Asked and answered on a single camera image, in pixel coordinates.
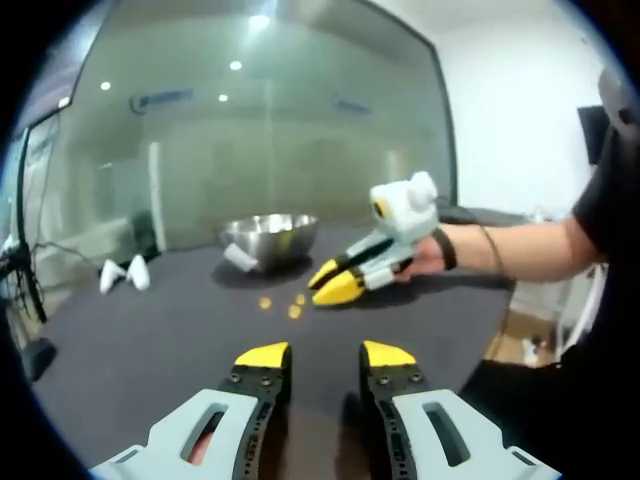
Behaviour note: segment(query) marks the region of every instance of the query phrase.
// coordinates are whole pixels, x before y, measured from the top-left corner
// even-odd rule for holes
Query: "human arm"
[[[555,281],[574,276],[598,255],[573,216],[560,224],[484,227],[484,230],[477,225],[441,225],[441,229],[453,245],[459,267],[502,273],[523,281]]]
[[[606,161],[597,169],[573,215],[562,223],[484,230],[478,225],[441,225],[453,246],[458,266],[500,272],[524,281],[560,280],[587,268],[600,254],[609,253],[615,237],[614,219],[619,202],[612,163]],[[420,241],[414,260],[398,274],[399,281],[444,269],[442,249],[432,236]]]

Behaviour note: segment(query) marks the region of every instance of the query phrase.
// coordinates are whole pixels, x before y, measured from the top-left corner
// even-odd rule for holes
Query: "black stand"
[[[38,291],[36,284],[35,274],[33,273],[31,249],[27,243],[24,228],[24,172],[27,164],[27,146],[34,126],[44,122],[55,113],[57,112],[51,112],[27,126],[22,134],[22,148],[20,149],[20,158],[18,159],[18,178],[16,186],[16,229],[18,245],[13,251],[6,252],[4,254],[6,255],[6,263],[0,274],[1,279],[4,279],[10,273],[17,271],[23,275],[27,287],[27,293],[33,302],[33,308],[36,312],[36,316],[43,325],[47,323],[48,319],[42,305],[42,299],[40,298],[40,292]],[[27,378],[31,382],[38,380],[51,364],[55,355],[56,349],[48,339],[43,337],[33,341],[27,339],[27,345],[21,352],[22,365]]]

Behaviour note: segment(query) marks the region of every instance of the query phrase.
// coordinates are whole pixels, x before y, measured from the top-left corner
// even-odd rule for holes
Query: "white wall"
[[[569,23],[482,23],[443,35],[460,202],[566,211],[590,168],[577,108],[597,105],[602,65]]]

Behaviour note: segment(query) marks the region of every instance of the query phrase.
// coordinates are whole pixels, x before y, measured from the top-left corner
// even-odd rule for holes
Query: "wooden floor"
[[[546,342],[538,355],[539,367],[553,362],[553,322],[509,310],[502,331],[497,333],[487,349],[485,359],[504,363],[524,364],[522,340],[538,336]]]

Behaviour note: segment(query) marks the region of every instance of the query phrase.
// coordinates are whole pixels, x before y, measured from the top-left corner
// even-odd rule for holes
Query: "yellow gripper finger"
[[[365,340],[363,345],[367,350],[370,367],[414,365],[416,363],[413,355],[393,345],[385,345],[371,340]]]
[[[281,368],[284,359],[284,353],[289,344],[287,342],[274,343],[264,347],[252,348],[248,352],[240,355],[235,365],[244,365],[246,367],[267,367]]]
[[[309,280],[309,283],[307,284],[307,286],[309,288],[314,288],[315,285],[320,280],[322,280],[322,278],[325,275],[329,274],[330,272],[332,272],[336,268],[338,268],[338,262],[336,262],[333,258],[331,260],[327,260],[325,262],[325,264],[322,266],[322,268],[320,268],[320,270],[318,270],[318,272],[313,276],[313,278],[311,280]]]
[[[337,305],[355,300],[365,287],[349,270],[342,272],[337,277],[329,280],[325,286],[313,296],[316,305]]]

